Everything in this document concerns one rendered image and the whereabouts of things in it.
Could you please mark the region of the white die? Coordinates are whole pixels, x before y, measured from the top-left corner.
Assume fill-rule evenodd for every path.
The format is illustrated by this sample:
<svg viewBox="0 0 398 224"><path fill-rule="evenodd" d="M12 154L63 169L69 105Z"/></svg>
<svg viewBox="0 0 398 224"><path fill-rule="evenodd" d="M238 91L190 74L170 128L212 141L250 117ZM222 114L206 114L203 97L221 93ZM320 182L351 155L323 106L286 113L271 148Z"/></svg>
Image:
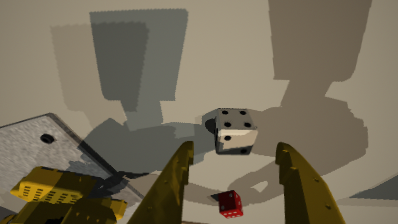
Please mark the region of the white die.
<svg viewBox="0 0 398 224"><path fill-rule="evenodd" d="M217 109L214 125L218 155L249 155L258 130L248 109Z"/></svg>

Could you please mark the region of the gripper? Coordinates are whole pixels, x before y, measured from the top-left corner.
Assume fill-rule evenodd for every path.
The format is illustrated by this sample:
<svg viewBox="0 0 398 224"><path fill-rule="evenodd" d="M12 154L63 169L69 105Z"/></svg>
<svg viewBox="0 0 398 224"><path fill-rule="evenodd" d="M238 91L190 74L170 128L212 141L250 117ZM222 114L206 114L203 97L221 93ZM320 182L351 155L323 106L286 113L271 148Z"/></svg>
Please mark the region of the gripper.
<svg viewBox="0 0 398 224"><path fill-rule="evenodd" d="M182 224L184 185L194 142L184 142L160 173L127 224ZM279 142L275 164L284 185L285 224L346 224L327 183L291 145Z"/></svg>

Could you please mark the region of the red die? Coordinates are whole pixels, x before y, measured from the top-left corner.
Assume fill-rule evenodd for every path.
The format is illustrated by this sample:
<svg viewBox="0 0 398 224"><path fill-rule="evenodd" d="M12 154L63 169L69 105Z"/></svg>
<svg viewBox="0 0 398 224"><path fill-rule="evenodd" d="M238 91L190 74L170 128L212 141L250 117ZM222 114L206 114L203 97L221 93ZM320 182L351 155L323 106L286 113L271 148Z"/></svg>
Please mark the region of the red die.
<svg viewBox="0 0 398 224"><path fill-rule="evenodd" d="M235 191L218 194L219 213L226 218L243 216L240 196Z"/></svg>

